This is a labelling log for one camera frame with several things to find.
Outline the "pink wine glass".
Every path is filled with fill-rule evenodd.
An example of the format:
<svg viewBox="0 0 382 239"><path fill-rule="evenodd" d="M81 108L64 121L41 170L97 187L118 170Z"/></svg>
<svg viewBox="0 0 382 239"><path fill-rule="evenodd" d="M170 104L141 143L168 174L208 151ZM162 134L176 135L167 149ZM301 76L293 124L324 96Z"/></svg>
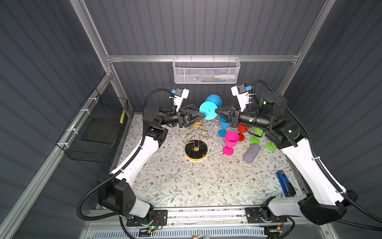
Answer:
<svg viewBox="0 0 382 239"><path fill-rule="evenodd" d="M229 131L225 135L225 147L223 148L223 153L225 155L233 155L234 147L238 144L240 136L234 131Z"/></svg>

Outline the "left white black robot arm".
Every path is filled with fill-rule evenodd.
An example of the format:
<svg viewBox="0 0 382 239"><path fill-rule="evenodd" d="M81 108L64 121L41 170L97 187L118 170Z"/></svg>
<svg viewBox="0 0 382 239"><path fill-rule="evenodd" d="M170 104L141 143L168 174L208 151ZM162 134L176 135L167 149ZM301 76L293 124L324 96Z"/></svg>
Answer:
<svg viewBox="0 0 382 239"><path fill-rule="evenodd" d="M147 160L166 140L168 129L163 125L178 124L188 127L205 118L195 107L183 106L178 112L163 112L147 105L143 112L143 136L131 154L111 173L111 180L97 190L98 204L118 216L135 216L151 221L154 206L137 198L132 186Z"/></svg>

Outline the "white bottle in basket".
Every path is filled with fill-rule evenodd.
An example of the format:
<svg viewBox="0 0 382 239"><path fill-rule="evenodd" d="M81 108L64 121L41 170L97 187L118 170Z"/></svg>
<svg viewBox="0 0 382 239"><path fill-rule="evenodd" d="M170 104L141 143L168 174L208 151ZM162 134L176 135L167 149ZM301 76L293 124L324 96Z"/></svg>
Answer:
<svg viewBox="0 0 382 239"><path fill-rule="evenodd" d="M221 80L235 80L236 79L236 75L221 74L221 75L215 75L214 78L215 79L221 79Z"/></svg>

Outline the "blue wine glass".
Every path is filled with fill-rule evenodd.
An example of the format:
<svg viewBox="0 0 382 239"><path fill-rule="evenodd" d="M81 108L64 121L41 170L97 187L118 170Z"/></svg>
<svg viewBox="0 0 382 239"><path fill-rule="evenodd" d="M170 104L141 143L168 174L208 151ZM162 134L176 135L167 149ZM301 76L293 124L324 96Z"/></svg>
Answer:
<svg viewBox="0 0 382 239"><path fill-rule="evenodd" d="M225 135L227 134L227 129L229 128L229 123L223 123L221 122L220 130L218 131L218 136L221 138L225 138Z"/></svg>
<svg viewBox="0 0 382 239"><path fill-rule="evenodd" d="M218 95L209 95L205 102L200 105L199 112L205 114L205 120L213 120L218 114L216 109L222 106L222 98Z"/></svg>

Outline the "green wine glass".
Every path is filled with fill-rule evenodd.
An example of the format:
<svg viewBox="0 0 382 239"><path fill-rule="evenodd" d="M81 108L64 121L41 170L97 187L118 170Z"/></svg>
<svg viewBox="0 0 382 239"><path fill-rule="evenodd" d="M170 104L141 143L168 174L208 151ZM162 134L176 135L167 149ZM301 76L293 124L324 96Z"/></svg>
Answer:
<svg viewBox="0 0 382 239"><path fill-rule="evenodd" d="M269 152L275 152L277 150L277 146L273 142L267 142L265 144L265 148Z"/></svg>
<svg viewBox="0 0 382 239"><path fill-rule="evenodd" d="M251 133L251 137L250 137L250 143L251 144L260 144L261 140L260 138L265 134L264 130L263 129L260 129L260 128L254 128L253 129L253 133Z"/></svg>

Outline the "red wine glass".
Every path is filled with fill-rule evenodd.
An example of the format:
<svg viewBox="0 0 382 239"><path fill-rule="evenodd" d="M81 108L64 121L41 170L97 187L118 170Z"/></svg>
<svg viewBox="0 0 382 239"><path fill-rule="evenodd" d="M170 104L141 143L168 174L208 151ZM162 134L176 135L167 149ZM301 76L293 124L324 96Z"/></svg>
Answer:
<svg viewBox="0 0 382 239"><path fill-rule="evenodd" d="M244 133L246 133L249 130L249 127L244 124L239 124L237 129L239 131L239 141L244 141L245 140Z"/></svg>

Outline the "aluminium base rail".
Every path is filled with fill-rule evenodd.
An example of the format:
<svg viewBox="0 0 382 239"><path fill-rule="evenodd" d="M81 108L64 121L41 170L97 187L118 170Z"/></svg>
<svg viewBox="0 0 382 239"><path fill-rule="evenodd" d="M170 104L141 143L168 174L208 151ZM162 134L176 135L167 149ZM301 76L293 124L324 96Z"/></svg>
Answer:
<svg viewBox="0 0 382 239"><path fill-rule="evenodd" d="M187 227L229 227L229 226L270 226L275 223L265 223L258 219L256 223L250 224L247 220L246 208L254 206L217 206L217 207L183 207L183 208L160 208L167 210L167 228ZM89 216L99 216L109 213L110 210L90 210ZM107 219L85 222L84 229L120 229L119 217L113 216ZM299 225L318 226L303 217L293 217L296 228Z"/></svg>

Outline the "blue stapler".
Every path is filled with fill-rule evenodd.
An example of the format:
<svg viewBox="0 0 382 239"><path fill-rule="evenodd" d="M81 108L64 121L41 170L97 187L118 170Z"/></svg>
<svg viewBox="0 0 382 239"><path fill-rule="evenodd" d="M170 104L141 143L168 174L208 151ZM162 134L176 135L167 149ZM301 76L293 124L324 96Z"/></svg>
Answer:
<svg viewBox="0 0 382 239"><path fill-rule="evenodd" d="M288 180L287 176L282 170L279 170L276 172L276 176L279 180L279 183L281 185L282 191L285 195L285 197L294 197L296 195L296 191L293 187L293 185Z"/></svg>

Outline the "grey oval case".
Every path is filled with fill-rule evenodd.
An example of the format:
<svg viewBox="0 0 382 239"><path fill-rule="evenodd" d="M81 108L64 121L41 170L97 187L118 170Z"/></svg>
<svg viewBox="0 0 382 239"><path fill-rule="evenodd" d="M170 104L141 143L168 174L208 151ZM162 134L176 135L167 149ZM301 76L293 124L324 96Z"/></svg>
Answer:
<svg viewBox="0 0 382 239"><path fill-rule="evenodd" d="M248 150L243 155L243 161L247 163L252 163L261 151L261 146L259 144L252 144Z"/></svg>

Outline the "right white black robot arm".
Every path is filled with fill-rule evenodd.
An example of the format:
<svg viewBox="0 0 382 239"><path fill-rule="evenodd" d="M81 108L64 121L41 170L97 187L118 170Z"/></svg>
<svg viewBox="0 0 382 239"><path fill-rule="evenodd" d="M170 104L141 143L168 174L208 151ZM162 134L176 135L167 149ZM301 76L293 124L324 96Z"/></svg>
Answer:
<svg viewBox="0 0 382 239"><path fill-rule="evenodd" d="M350 201L347 190L327 171L313 154L307 133L295 121L284 118L287 99L277 92L264 92L256 110L227 106L216 109L232 127L239 124L264 130L266 137L280 149L295 166L308 192L299 197L272 196L261 204L259 214L265 222L276 217L305 217L316 225L340 220Z"/></svg>

